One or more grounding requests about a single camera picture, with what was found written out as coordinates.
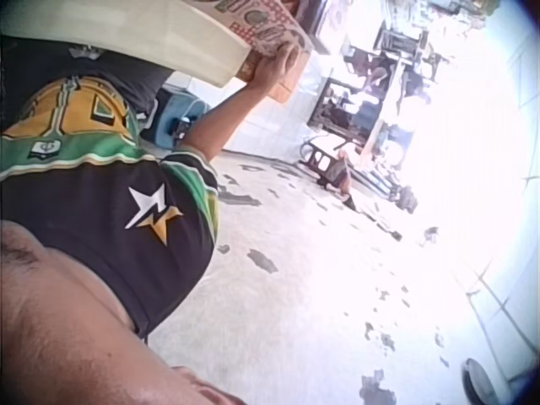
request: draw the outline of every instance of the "forearm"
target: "forearm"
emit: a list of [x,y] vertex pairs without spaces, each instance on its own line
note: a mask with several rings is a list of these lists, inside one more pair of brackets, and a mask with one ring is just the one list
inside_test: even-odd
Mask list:
[[211,160],[235,133],[250,111],[264,99],[267,91],[249,84],[202,116],[186,134],[183,143]]

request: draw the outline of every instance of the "green stripe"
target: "green stripe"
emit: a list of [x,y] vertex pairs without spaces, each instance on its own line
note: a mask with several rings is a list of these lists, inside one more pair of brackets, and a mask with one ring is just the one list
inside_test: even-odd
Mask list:
[[[46,142],[55,139],[62,142],[58,155],[44,160],[37,158],[29,159],[30,150],[36,142]],[[144,150],[130,145],[120,135],[113,132],[81,133],[63,137],[3,139],[0,171],[5,171],[15,165],[25,166],[36,163],[48,163],[55,160],[76,160],[88,153],[97,154],[103,158],[123,154],[131,159],[140,159],[147,154]]]
[[204,188],[201,179],[194,173],[191,173],[189,170],[186,170],[180,166],[161,165],[161,167],[163,170],[168,170],[189,189],[193,199],[195,200],[195,204],[204,215],[204,218],[207,220],[210,233],[212,234],[212,239],[215,240],[215,230],[217,228],[214,221],[215,216],[212,215],[210,207],[208,206],[208,192]]

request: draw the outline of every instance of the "hand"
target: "hand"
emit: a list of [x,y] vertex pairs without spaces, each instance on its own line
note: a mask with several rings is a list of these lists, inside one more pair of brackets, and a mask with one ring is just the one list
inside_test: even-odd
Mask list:
[[297,46],[292,44],[281,45],[276,57],[265,57],[259,62],[256,67],[255,77],[249,83],[249,86],[267,94],[293,68],[298,61],[299,54]]

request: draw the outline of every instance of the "yellow stripe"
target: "yellow stripe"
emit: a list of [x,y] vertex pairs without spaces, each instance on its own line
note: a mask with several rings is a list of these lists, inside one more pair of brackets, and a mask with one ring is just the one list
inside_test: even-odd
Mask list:
[[142,160],[155,161],[156,158],[151,154],[145,154],[140,158],[128,158],[123,154],[114,154],[106,158],[97,154],[86,154],[76,160],[55,160],[54,162],[44,163],[41,165],[15,165],[0,173],[0,181],[3,181],[10,176],[26,175],[28,173],[42,173],[52,169],[72,169],[81,165],[82,163],[91,163],[92,165],[103,166],[117,161],[127,164],[134,164]]

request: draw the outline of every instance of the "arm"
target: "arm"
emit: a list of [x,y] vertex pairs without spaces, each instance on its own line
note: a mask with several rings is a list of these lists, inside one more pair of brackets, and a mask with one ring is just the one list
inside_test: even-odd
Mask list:
[[284,45],[279,48],[274,59],[263,59],[253,81],[200,118],[184,137],[184,145],[197,149],[207,160],[211,160],[229,141],[250,111],[294,66],[297,57],[298,50],[291,45]]
[[241,405],[172,370],[26,229],[2,222],[2,386],[19,405]]

